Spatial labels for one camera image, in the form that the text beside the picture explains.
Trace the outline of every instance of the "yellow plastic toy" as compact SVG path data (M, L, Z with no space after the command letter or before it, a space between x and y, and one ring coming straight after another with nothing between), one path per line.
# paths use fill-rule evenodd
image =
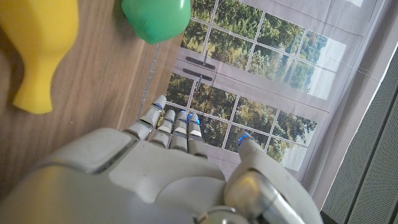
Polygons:
M76 0L0 0L0 26L24 61L13 104L33 114L50 112L52 75L77 36Z

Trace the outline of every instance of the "robotic hand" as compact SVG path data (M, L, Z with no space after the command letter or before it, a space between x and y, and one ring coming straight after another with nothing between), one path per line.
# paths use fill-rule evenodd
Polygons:
M175 120L170 110L152 132L165 102L123 132L98 129L53 152L1 202L0 222L322 223L305 189L248 133L225 181L196 114Z

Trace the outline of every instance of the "window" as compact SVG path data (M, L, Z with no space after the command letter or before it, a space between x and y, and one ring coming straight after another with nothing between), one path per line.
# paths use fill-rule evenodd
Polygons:
M299 181L316 162L363 35L341 20L324 22L329 4L317 4L326 11L314 14L303 2L195 0L167 98L200 115L214 158L237 164L235 137L245 130ZM369 17L348 5L341 17ZM214 67L200 63L206 54ZM200 74L210 78L198 85Z
M346 44L236 0L196 0L181 47L326 100Z
M197 113L206 144L237 152L236 135L245 130L283 166L294 171L300 169L317 122L205 83L196 90L197 84L173 73L165 111Z

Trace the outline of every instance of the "green ball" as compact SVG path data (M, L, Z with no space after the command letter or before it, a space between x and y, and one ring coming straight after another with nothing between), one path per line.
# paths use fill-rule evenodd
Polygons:
M122 10L136 35L155 44L181 34L191 16L190 0L123 0Z

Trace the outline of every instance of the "wood grain surface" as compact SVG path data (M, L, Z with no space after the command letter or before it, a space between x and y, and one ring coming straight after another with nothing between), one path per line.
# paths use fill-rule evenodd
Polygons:
M160 44L144 108L166 92L181 40ZM33 115L11 105L24 69L0 30L0 199L53 150L97 128L131 125L155 50L135 36L121 0L79 1L78 37L52 80L53 111Z

